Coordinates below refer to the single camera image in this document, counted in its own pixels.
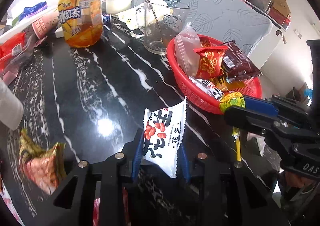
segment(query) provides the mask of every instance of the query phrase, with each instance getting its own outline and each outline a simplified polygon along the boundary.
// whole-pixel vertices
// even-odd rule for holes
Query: white chair
[[[271,32],[272,22],[242,0],[181,0],[190,6],[187,22],[199,34],[219,41],[235,40],[248,56]]]

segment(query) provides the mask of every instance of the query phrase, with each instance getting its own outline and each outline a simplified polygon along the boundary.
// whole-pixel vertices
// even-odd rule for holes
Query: metal bolt
[[[293,144],[293,149],[297,152],[298,151],[298,145],[296,143]]]
[[[203,159],[206,159],[207,158],[207,155],[205,153],[199,153],[198,154],[198,158],[203,160]]]
[[[124,158],[124,153],[116,153],[116,154],[115,154],[115,158],[116,158],[116,159],[122,159],[122,158]]]
[[[281,124],[280,124],[278,121],[274,121],[273,124],[274,124],[276,127],[281,127]]]
[[[241,168],[243,166],[242,163],[239,161],[235,161],[233,165],[235,166],[235,168]]]
[[[78,163],[78,166],[80,167],[80,168],[84,168],[84,167],[86,167],[88,165],[88,162],[86,161],[86,160],[82,160],[82,161],[80,161],[79,163]]]

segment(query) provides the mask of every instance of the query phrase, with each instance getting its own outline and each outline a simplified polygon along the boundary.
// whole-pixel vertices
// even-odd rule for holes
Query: red plastic basket
[[[209,39],[217,45],[222,44],[222,42],[213,38],[209,37]],[[180,88],[182,93],[187,96],[188,100],[205,111],[222,115],[222,112],[219,108],[219,102],[215,98],[210,97],[208,94],[204,93],[196,85],[194,85],[191,80],[189,80],[189,77],[185,75],[183,70],[177,64],[174,39],[169,42],[169,45],[167,47],[167,57],[173,70],[178,87]],[[261,98],[261,85],[258,78],[244,81],[244,83],[245,87],[235,89],[235,91],[241,92],[243,95]]]

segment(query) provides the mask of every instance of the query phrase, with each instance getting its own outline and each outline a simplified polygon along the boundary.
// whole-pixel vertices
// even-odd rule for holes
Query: orange juice bottle
[[[70,47],[94,45],[102,34],[100,0],[59,0],[59,22]]]

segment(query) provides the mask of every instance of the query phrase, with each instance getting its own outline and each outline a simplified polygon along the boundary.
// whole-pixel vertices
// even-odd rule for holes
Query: black marble table
[[[143,126],[151,111],[180,103],[165,56],[148,52],[119,22],[104,27],[101,39],[85,49],[70,48],[63,38],[49,37],[35,50],[10,89],[24,105],[15,131],[0,124],[1,173],[13,204],[26,226],[33,225],[38,208],[48,196],[19,170],[19,132],[22,127],[41,147],[66,143],[68,173],[80,160],[100,162],[120,152]],[[188,102],[183,137],[186,151],[234,161],[235,143],[223,116],[202,111]],[[244,162],[256,175],[272,170],[263,157],[242,149]]]

